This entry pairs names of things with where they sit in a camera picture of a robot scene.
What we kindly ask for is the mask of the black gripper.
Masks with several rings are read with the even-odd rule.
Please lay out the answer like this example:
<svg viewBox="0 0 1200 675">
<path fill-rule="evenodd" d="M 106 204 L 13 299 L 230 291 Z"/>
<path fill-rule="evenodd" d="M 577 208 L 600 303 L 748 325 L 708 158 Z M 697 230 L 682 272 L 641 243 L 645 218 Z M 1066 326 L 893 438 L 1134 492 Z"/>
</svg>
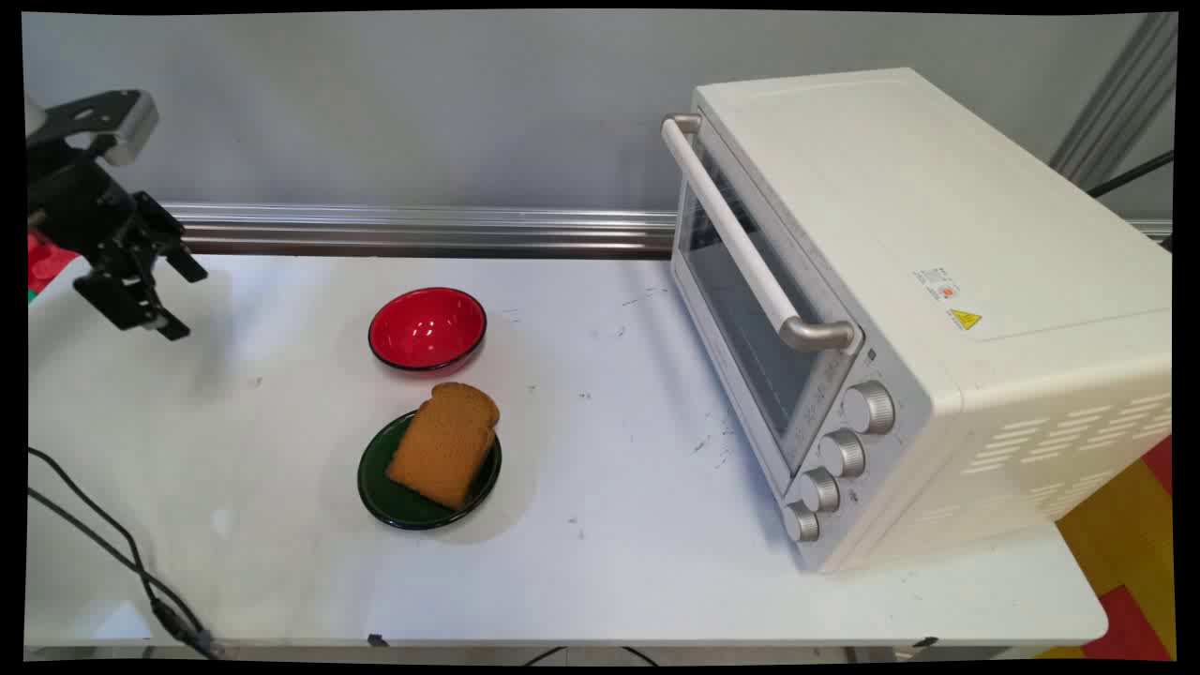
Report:
<svg viewBox="0 0 1200 675">
<path fill-rule="evenodd" d="M 208 279 L 184 241 L 185 228 L 144 191 L 128 192 L 96 161 L 116 141 L 92 141 L 85 149 L 65 141 L 26 145 L 28 214 L 44 215 L 38 234 L 89 261 L 73 288 L 116 329 L 140 325 L 169 341 L 191 329 L 167 310 L 156 291 L 154 265 L 164 258 L 185 281 Z M 128 247 L 138 223 L 152 247 Z"/>
</svg>

